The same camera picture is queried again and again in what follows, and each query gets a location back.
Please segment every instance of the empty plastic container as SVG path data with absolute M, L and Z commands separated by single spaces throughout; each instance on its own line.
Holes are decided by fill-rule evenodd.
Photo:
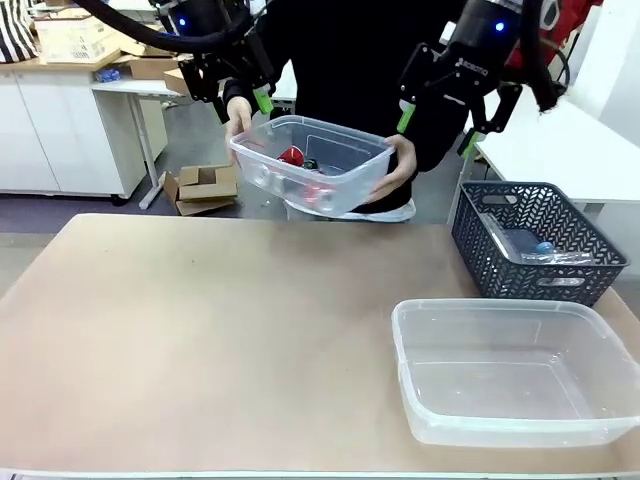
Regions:
M 319 171 L 278 160 L 291 146 L 314 159 Z M 362 205 L 394 152 L 382 137 L 296 115 L 235 136 L 231 148 L 248 182 L 328 217 Z
M 602 445 L 640 423 L 640 366 L 588 307 L 409 300 L 393 312 L 393 337 L 420 442 Z

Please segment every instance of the black and white striped fabric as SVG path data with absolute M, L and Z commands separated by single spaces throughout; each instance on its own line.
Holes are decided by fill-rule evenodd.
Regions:
M 29 31 L 29 0 L 0 0 L 0 63 L 16 63 L 38 56 Z

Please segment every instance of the red jacket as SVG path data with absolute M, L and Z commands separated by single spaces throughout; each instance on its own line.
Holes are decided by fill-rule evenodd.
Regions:
M 602 5 L 603 0 L 558 0 L 560 7 L 560 18 L 555 28 L 551 31 L 541 30 L 540 34 L 554 42 L 556 45 L 562 44 L 569 38 L 572 31 L 584 23 L 589 14 L 589 10 L 594 5 Z M 551 63 L 555 53 L 549 51 L 547 55 L 547 63 Z M 509 65 L 512 67 L 520 67 L 522 65 L 522 57 L 520 50 L 516 50 Z

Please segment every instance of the cabinet door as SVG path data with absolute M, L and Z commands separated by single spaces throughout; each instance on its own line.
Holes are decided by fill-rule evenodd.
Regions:
M 122 194 L 122 182 L 102 125 L 90 74 L 21 72 L 17 81 L 60 189 Z
M 59 191 L 12 72 L 0 73 L 0 105 L 0 190 Z

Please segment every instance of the red object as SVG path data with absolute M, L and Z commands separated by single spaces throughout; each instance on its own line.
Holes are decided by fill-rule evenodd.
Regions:
M 278 160 L 293 165 L 295 167 L 302 167 L 304 165 L 304 153 L 298 147 L 289 147 L 278 157 Z
M 560 18 L 558 19 L 558 23 L 553 30 L 540 30 L 540 35 L 562 47 L 562 44 L 567 41 L 571 32 L 582 25 L 587 19 L 591 7 L 594 5 L 602 5 L 602 2 L 603 0 L 559 0 Z M 545 50 L 547 52 L 545 54 L 545 60 L 548 65 L 555 57 L 555 52 L 550 48 L 546 48 Z M 513 52 L 508 65 L 517 68 L 522 67 L 520 49 Z

